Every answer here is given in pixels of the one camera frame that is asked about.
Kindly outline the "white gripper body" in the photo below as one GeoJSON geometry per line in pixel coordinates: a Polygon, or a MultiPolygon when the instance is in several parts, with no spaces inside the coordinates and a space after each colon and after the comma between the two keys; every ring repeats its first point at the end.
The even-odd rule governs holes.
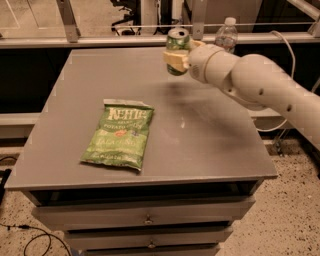
{"type": "Polygon", "coordinates": [[[199,82],[206,83],[206,67],[210,58],[223,51],[223,48],[213,44],[205,44],[193,49],[188,56],[190,76],[199,82]]]}

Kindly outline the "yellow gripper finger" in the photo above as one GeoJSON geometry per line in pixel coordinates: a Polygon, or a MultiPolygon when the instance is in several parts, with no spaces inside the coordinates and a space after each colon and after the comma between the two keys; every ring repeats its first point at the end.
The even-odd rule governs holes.
{"type": "Polygon", "coordinates": [[[202,41],[198,41],[198,40],[191,40],[190,41],[190,49],[191,50],[194,50],[197,47],[204,46],[204,45],[205,45],[205,43],[202,41]]]}
{"type": "Polygon", "coordinates": [[[188,55],[187,50],[165,50],[163,60],[174,71],[185,73],[189,67],[188,55]]]}

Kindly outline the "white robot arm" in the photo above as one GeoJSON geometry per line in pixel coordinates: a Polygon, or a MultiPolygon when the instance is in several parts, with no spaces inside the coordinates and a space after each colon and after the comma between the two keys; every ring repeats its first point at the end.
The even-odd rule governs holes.
{"type": "Polygon", "coordinates": [[[320,150],[320,96],[299,85],[272,60],[258,54],[238,57],[198,41],[191,50],[166,50],[163,59],[250,110],[276,111],[320,150]]]}

